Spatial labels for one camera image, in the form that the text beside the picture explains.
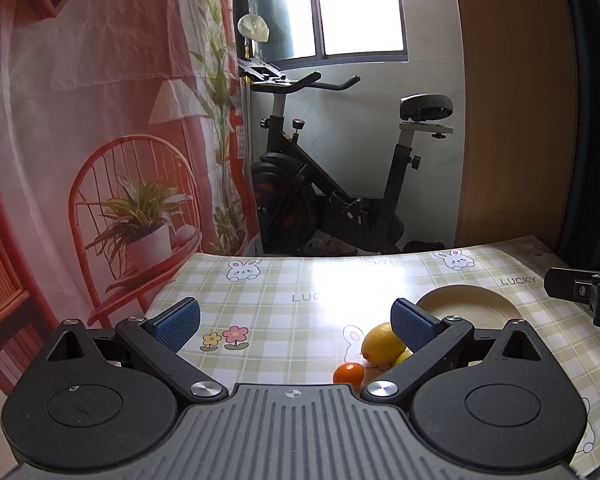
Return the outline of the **white plastic bag on pole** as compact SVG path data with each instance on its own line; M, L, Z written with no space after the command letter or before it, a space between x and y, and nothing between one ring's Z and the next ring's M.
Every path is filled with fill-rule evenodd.
M268 23L259 14L248 13L237 22L238 32L246 39L265 44L270 38Z

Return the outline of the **green apple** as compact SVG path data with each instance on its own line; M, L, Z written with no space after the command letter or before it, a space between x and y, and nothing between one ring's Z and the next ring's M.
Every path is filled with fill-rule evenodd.
M401 354L400 356L398 356L396 358L396 360L393 362L393 366L398 366L401 363L403 363L406 359L408 359L410 356L413 355L413 352L411 352L411 350L409 348L406 348Z

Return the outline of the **dark blue curtain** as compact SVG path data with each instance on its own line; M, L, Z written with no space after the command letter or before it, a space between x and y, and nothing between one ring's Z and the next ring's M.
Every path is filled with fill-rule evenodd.
M577 131L560 258L600 269L600 0L568 0L577 64Z

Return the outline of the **checkered bunny tablecloth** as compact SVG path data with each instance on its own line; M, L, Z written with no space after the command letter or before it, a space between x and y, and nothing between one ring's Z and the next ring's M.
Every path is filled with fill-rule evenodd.
M149 307L185 297L200 305L198 332L182 356L221 384L324 384L388 321L394 300L474 285L508 299L542 337L582 396L588 424L573 459L600 478L600 328L572 302L547 296L559 259L533 236L419 254L344 258L193 256Z

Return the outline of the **window with dark frame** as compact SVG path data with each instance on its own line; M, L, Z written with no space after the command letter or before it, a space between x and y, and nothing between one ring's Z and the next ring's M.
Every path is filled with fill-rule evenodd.
M234 0L234 19L247 13L270 31L252 53L279 67L407 60L402 0Z

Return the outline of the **yellow lemon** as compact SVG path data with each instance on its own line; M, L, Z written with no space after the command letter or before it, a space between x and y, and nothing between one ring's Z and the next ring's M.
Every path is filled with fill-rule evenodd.
M393 333L389 322L377 325L365 336L361 353L372 365L387 367L406 349L404 342Z

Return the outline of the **wooden wardrobe panel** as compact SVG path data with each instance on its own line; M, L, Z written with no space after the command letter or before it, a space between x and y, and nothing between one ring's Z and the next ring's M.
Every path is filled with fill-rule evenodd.
M562 225L577 129L567 0L457 0L465 63L465 149L457 245Z

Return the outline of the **small orange tangerine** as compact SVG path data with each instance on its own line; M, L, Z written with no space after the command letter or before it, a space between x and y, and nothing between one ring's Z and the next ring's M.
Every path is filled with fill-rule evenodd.
M344 362L332 373L334 384L346 384L353 389L360 388L365 378L365 367L358 362Z

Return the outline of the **red printed wall tapestry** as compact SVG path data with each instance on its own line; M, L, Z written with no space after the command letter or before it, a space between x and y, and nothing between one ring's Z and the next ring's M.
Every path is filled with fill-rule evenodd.
M259 228L233 0L0 0L0 389Z

